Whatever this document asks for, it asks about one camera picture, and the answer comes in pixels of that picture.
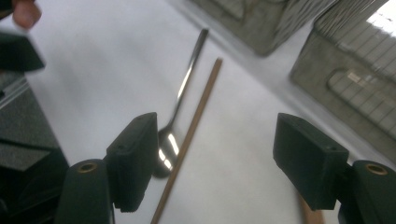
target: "black plastic part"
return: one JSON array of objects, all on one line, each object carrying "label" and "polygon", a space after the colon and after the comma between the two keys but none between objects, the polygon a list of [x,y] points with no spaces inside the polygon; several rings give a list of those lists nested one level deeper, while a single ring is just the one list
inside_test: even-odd
[{"label": "black plastic part", "polygon": [[43,67],[26,36],[0,32],[0,70],[28,72]]},{"label": "black plastic part", "polygon": [[298,117],[279,114],[274,159],[312,210],[334,209],[335,178],[347,168],[348,151]]},{"label": "black plastic part", "polygon": [[395,172],[373,161],[355,161],[353,170],[353,192],[364,223],[395,223]]},{"label": "black plastic part", "polygon": [[79,162],[67,171],[55,224],[114,223],[106,164]]},{"label": "black plastic part", "polygon": [[354,170],[347,166],[345,171],[338,174],[335,180],[334,195],[341,203],[338,212],[338,221],[340,224],[361,224],[364,223],[361,217],[358,203],[353,193],[352,181]]},{"label": "black plastic part", "polygon": [[105,161],[116,208],[134,212],[141,204],[158,157],[157,114],[139,116],[108,147]]},{"label": "black plastic part", "polygon": [[11,10],[12,1],[11,0],[0,0],[0,11]]},{"label": "black plastic part", "polygon": [[60,149],[25,172],[0,168],[0,223],[53,222],[67,169]]}]

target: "brass screw insert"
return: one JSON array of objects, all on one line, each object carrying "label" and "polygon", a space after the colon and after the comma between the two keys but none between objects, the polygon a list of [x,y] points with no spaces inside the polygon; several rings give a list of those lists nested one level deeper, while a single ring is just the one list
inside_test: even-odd
[{"label": "brass screw insert", "polygon": [[375,175],[387,175],[388,171],[384,169],[382,166],[375,164],[367,164],[366,169]]},{"label": "brass screw insert", "polygon": [[98,167],[98,165],[96,163],[88,162],[88,163],[80,165],[78,167],[78,172],[82,173],[82,174],[89,173],[89,172],[95,170],[96,167]]}]

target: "gray mesh container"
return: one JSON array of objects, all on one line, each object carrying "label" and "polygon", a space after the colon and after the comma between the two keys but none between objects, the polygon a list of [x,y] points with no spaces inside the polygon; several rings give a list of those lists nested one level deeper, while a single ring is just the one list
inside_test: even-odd
[{"label": "gray mesh container", "polygon": [[396,163],[396,1],[341,0],[314,22],[293,82]]},{"label": "gray mesh container", "polygon": [[268,55],[334,0],[191,0],[256,53]]},{"label": "gray mesh container", "polygon": [[25,76],[0,74],[0,169],[24,172],[55,151],[60,147]]}]

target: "wooden stick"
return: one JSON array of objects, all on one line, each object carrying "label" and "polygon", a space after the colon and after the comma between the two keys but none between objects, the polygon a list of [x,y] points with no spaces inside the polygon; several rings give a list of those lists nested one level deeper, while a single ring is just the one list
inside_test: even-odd
[{"label": "wooden stick", "polygon": [[305,202],[304,198],[299,194],[299,201],[304,216],[305,224],[324,224],[322,211],[312,211],[309,205]]},{"label": "wooden stick", "polygon": [[151,224],[157,224],[160,221],[161,215],[163,214],[163,209],[166,206],[166,202],[168,201],[169,195],[175,184],[177,174],[180,171],[181,164],[183,163],[184,158],[186,157],[195,130],[204,112],[206,102],[209,98],[210,92],[212,92],[216,78],[218,77],[219,70],[221,68],[221,63],[222,63],[222,59],[216,59],[216,62],[213,65],[213,69],[212,72],[210,73],[209,80],[206,83],[204,93],[202,94],[201,97],[201,101],[199,102],[197,109],[195,110],[195,114],[194,117],[192,118],[189,130],[187,131],[186,138],[183,144],[181,145],[181,149],[177,155],[177,162],[171,174],[169,175],[168,182],[166,183],[165,189],[163,190],[163,195],[161,196],[160,202],[158,203],[157,210],[155,211],[154,217],[151,220]]}]

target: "spoon handle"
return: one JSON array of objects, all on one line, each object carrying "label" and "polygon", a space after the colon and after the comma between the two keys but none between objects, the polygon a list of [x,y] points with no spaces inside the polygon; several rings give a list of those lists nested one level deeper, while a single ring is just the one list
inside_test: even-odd
[{"label": "spoon handle", "polygon": [[190,57],[189,67],[187,68],[186,76],[184,76],[183,83],[181,84],[180,90],[178,91],[178,94],[177,94],[177,103],[176,103],[172,118],[169,120],[169,123],[168,123],[169,126],[172,126],[172,124],[175,121],[178,109],[180,108],[181,102],[183,100],[185,90],[187,89],[187,85],[189,84],[190,76],[191,76],[192,71],[198,61],[198,57],[201,53],[202,47],[204,46],[204,43],[205,43],[208,33],[209,33],[209,31],[207,29],[203,29],[201,31],[201,33],[199,34],[198,40],[194,47],[194,51],[192,52],[192,55]]}]

